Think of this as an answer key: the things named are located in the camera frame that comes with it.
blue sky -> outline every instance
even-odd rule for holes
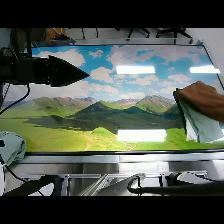
[[[175,88],[184,88],[198,80],[222,91],[216,74],[191,74],[189,71],[192,66],[211,65],[202,46],[113,45],[33,49],[33,56],[48,55],[69,61],[90,74],[90,77],[61,88],[32,85],[30,98],[91,96],[106,101],[141,99],[146,95],[173,98]],[[121,75],[116,72],[117,65],[154,66],[156,73]],[[13,87],[9,98],[17,97],[18,91],[24,90]]]

work surface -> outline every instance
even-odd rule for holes
[[[220,148],[223,143],[186,141],[172,93],[198,80],[223,93],[217,74],[192,74],[191,67],[213,65],[204,46],[99,45],[34,48],[34,56],[54,55],[90,77],[61,88],[31,85],[29,98],[6,111],[0,130],[27,141],[28,152],[179,150]],[[153,66],[155,73],[117,66]],[[5,106],[24,95],[10,87]],[[120,129],[166,130],[163,141],[123,143]]]

screen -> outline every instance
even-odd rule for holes
[[[203,46],[106,45],[41,47],[90,77],[65,87],[31,84],[24,101],[0,118],[1,131],[24,137],[28,152],[183,150],[220,148],[187,141],[176,88],[198,80],[223,94],[217,74],[192,73],[213,66]],[[26,93],[11,85],[4,106]]]

grass field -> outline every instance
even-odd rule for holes
[[[123,143],[116,139],[116,134],[106,128],[96,127],[93,130],[80,131],[74,127],[60,128],[60,125],[48,128],[41,124],[29,123],[29,119],[45,118],[48,123],[56,122],[54,116],[41,111],[13,109],[4,113],[0,119],[0,131],[13,131],[23,136],[27,142],[27,152],[72,152],[72,151],[108,151],[108,150],[179,150],[218,148],[219,144],[199,144],[186,141],[183,129],[167,129],[164,142],[156,143]]]

landscape picture on screen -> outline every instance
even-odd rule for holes
[[[180,150],[219,148],[186,141],[176,88],[198,80],[223,94],[217,74],[192,74],[212,65],[203,46],[108,45],[33,48],[33,56],[62,58],[90,77],[69,86],[31,84],[28,98],[0,117],[0,131],[23,136],[28,152]],[[118,74],[117,66],[153,66],[154,74]],[[3,107],[25,95],[11,86]],[[122,142],[122,129],[165,129],[163,142]]]

